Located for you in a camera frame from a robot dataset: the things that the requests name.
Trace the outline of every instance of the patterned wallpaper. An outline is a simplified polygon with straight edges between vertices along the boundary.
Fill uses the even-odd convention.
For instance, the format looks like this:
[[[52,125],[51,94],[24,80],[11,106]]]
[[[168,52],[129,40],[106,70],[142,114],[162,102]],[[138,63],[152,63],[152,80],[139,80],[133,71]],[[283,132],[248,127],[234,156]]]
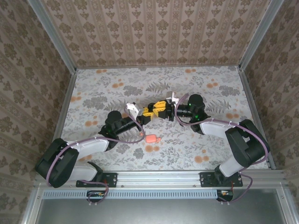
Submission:
[[[0,223],[18,223],[70,74],[26,1],[0,1]]]
[[[285,0],[245,70],[276,165],[299,205],[299,1]]]
[[[80,68],[238,64],[270,0],[42,0]]]

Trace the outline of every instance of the purple cable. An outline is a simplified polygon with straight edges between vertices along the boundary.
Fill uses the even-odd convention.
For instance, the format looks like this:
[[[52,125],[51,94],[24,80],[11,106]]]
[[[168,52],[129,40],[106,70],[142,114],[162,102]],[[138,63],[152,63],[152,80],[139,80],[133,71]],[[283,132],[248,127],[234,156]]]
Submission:
[[[252,183],[253,183],[253,179],[252,179],[252,177],[251,177],[251,176],[248,176],[248,175],[245,175],[245,174],[242,174],[242,173],[240,173],[240,175],[241,175],[241,176],[244,176],[244,177],[247,177],[247,178],[250,179],[250,183],[249,183],[248,187],[246,188],[246,190],[245,190],[239,197],[237,197],[236,199],[234,199],[234,200],[232,200],[232,201],[230,201],[230,202],[228,202],[227,200],[225,200],[225,199],[222,198],[222,197],[219,197],[221,200],[223,200],[224,202],[227,202],[227,203],[234,203],[234,202],[237,202],[237,201],[239,201],[239,200],[240,200],[240,199],[247,193],[247,191],[251,188],[251,185],[252,185]]]
[[[109,140],[109,141],[116,141],[116,142],[120,142],[120,143],[127,143],[127,144],[134,144],[134,143],[138,143],[141,142],[144,138],[145,138],[145,130],[143,129],[143,127],[127,112],[126,107],[124,108],[125,113],[128,115],[129,118],[131,118],[136,124],[137,126],[141,129],[143,136],[141,137],[141,139],[137,140],[137,141],[122,141],[122,140],[116,140],[116,139],[111,139],[111,138],[106,138],[106,137],[92,137],[92,138],[88,138],[88,139],[84,139],[84,140],[80,140],[74,143],[69,144],[68,146],[66,146],[65,148],[63,148],[60,153],[56,156],[56,158],[54,159],[54,161],[52,162],[47,176],[46,176],[46,182],[48,186],[51,186],[49,183],[49,178],[51,175],[51,172],[55,166],[55,164],[57,163],[58,159],[62,156],[62,154],[70,147],[75,146],[75,145],[79,145],[81,143],[84,143],[86,141],[90,141],[90,140]]]
[[[185,95],[178,101],[177,106],[176,106],[176,108],[174,109],[174,116],[176,117],[178,123],[180,123],[181,125],[184,125],[184,126],[191,126],[191,125],[198,125],[198,124],[202,124],[202,123],[206,123],[206,122],[213,122],[213,121],[216,121],[216,122],[219,122],[219,123],[229,124],[229,125],[236,126],[236,127],[240,128],[240,129],[246,131],[247,133],[251,134],[251,135],[252,135],[253,137],[255,137],[256,140],[258,140],[258,141],[262,144],[262,146],[263,146],[263,149],[264,149],[264,151],[265,151],[265,156],[264,156],[264,158],[262,158],[260,161],[254,162],[252,165],[261,163],[261,162],[265,161],[265,160],[268,158],[268,149],[267,149],[266,145],[264,144],[264,142],[263,142],[263,141],[262,141],[256,134],[254,134],[252,131],[248,130],[248,129],[245,128],[245,127],[242,127],[242,126],[239,125],[239,124],[236,124],[236,123],[233,123],[233,122],[224,121],[224,120],[218,120],[218,119],[207,119],[207,120],[198,121],[198,122],[195,122],[195,123],[185,123],[185,122],[181,121],[180,118],[179,118],[178,115],[177,115],[178,106],[179,106],[185,99],[187,99],[188,96],[189,96],[188,93],[185,94]],[[238,200],[240,200],[240,199],[247,193],[247,191],[250,189],[250,187],[251,187],[251,185],[252,185],[252,183],[253,183],[253,179],[252,179],[250,176],[245,175],[245,174],[242,174],[242,173],[240,173],[240,175],[249,178],[249,179],[250,179],[250,184],[248,185],[248,187],[246,188],[246,190],[243,192],[243,194],[241,194],[238,198],[236,198],[236,199],[234,199],[234,200],[232,200],[232,201],[230,201],[230,202],[228,202],[228,203],[233,203],[233,202],[237,202]]]
[[[108,187],[107,184],[102,183],[102,182],[91,182],[91,181],[85,181],[85,180],[80,180],[80,181],[83,182],[83,183],[100,184],[100,185],[105,186],[105,188],[106,188],[106,192],[105,192],[104,196],[103,196],[97,203],[101,203],[101,202],[107,197],[108,192],[109,192],[109,187]],[[97,193],[97,192],[91,192],[91,193],[88,195],[87,200],[88,200],[89,203],[91,203],[91,201],[90,201],[90,196],[91,196],[91,195],[94,195],[94,194],[96,194],[96,193]]]

